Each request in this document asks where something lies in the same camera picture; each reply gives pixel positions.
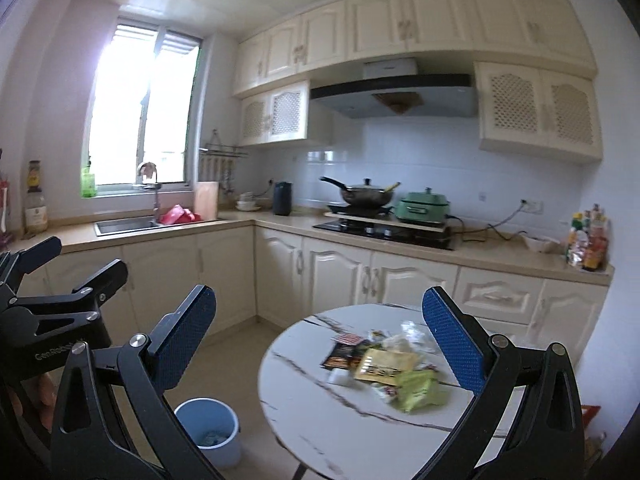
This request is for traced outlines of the clear plastic wrap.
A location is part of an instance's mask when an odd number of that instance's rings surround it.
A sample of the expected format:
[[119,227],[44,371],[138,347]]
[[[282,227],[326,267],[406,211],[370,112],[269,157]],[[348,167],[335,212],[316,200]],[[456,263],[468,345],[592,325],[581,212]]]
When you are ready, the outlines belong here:
[[410,321],[400,324],[398,334],[384,339],[382,348],[387,351],[404,353],[436,354],[439,352],[439,346],[428,328]]

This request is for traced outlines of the white bowl on counter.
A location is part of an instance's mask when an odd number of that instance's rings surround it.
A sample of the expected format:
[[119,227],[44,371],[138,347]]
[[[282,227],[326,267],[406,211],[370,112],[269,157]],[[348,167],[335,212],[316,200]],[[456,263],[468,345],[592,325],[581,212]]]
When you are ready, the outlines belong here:
[[522,234],[521,238],[528,250],[538,254],[552,254],[560,247],[560,243],[548,236],[529,236]]

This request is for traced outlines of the black gas stove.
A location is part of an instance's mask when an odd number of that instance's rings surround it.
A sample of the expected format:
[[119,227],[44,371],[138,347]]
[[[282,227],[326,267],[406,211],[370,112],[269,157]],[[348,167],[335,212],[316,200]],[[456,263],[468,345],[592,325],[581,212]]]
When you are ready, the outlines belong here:
[[315,224],[316,230],[443,250],[454,248],[454,237],[446,223],[401,222],[393,215],[391,206],[359,209],[350,205],[329,205],[329,211],[324,215],[326,221]]

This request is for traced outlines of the steel sink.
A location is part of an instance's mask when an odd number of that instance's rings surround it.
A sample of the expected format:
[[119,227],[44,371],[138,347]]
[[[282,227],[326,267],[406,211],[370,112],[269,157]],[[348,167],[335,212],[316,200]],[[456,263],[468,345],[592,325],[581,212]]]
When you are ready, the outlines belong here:
[[153,217],[134,217],[98,221],[94,224],[94,230],[97,236],[107,236],[158,229],[161,226]]

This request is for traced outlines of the wall utensil rack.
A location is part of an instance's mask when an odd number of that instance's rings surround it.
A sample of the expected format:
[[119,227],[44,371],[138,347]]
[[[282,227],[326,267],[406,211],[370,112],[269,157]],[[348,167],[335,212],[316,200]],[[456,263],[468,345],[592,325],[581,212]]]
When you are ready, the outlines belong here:
[[248,157],[247,151],[236,145],[224,144],[217,129],[212,138],[198,150],[198,180],[217,182],[219,192],[231,196],[235,192],[235,175],[238,162]]

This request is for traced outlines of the window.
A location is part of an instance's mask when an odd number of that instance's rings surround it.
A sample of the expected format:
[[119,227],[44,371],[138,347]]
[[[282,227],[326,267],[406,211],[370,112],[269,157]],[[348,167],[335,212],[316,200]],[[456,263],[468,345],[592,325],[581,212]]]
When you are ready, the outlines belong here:
[[119,20],[94,75],[87,155],[96,192],[142,191],[140,162],[162,186],[189,183],[191,115],[203,40],[166,26]]

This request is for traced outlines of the green bottle on sill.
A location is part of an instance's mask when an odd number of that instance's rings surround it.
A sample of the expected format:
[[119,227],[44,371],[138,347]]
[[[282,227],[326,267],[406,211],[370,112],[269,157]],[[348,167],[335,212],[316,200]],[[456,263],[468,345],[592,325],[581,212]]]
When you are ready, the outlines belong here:
[[81,169],[80,196],[82,198],[96,197],[96,177],[92,172],[90,160],[88,160],[86,166]]

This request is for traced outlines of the gold soup sachet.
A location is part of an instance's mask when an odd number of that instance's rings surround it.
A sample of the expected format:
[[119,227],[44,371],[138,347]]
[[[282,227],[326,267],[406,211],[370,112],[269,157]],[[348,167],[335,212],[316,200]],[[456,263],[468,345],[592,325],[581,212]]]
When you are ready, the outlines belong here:
[[419,356],[413,352],[369,349],[356,368],[355,379],[360,382],[396,386],[397,377],[413,370],[418,359]]

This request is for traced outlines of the stacked white bowls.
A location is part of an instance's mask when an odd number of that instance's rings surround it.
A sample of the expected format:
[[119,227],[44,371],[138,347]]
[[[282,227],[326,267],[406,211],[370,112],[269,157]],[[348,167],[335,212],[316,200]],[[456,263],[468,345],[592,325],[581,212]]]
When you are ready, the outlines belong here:
[[235,208],[239,211],[251,212],[258,211],[260,206],[253,192],[245,192],[239,195]]

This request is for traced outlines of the green snack wrapper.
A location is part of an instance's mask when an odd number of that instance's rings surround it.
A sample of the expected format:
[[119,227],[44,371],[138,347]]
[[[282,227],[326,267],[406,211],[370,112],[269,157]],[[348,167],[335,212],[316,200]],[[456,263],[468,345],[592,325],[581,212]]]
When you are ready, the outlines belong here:
[[397,405],[404,413],[447,402],[447,393],[440,388],[438,371],[432,368],[401,373],[396,378],[396,388]]

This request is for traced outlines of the lower cream base cabinets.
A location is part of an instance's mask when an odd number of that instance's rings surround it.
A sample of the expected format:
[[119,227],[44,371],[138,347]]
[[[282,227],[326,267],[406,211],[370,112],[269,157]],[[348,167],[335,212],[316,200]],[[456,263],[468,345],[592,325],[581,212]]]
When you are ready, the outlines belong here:
[[230,220],[110,236],[70,226],[58,237],[62,255],[26,276],[22,294],[65,294],[122,259],[128,282],[105,315],[114,341],[149,330],[197,284],[216,292],[218,333],[255,320],[285,328],[352,304],[414,309],[425,289],[439,285],[488,330],[538,347],[559,341],[578,359],[613,278],[519,244],[428,249],[322,231],[304,220],[289,226]]

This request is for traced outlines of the condiment bottles cluster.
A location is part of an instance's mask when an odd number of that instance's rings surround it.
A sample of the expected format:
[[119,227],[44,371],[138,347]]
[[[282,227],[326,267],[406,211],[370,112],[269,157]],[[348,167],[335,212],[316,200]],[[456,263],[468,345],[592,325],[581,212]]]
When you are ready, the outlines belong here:
[[608,258],[608,217],[599,204],[573,214],[565,261],[574,269],[598,272]]

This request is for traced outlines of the red dish basin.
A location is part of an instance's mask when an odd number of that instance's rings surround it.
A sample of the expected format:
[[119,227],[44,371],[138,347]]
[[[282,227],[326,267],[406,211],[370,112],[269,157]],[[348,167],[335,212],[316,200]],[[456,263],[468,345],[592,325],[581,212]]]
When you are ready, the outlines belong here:
[[176,226],[177,224],[194,223],[201,220],[201,216],[191,209],[175,205],[160,216],[158,223],[162,226]]

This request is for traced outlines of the wooden cutting board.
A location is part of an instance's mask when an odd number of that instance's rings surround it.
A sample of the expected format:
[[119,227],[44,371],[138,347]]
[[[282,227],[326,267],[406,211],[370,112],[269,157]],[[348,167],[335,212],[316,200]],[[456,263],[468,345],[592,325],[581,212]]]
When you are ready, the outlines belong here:
[[202,221],[214,221],[218,217],[219,183],[216,181],[194,184],[193,212]]

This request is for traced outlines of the black wok with lid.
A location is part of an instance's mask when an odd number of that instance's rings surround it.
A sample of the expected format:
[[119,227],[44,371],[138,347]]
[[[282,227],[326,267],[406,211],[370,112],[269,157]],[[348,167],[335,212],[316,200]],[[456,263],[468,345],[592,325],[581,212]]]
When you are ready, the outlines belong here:
[[364,179],[360,185],[347,185],[330,177],[320,177],[319,181],[336,186],[346,204],[361,208],[386,206],[392,200],[396,188],[400,187],[400,182],[395,182],[386,188],[380,188],[372,185],[370,179]]

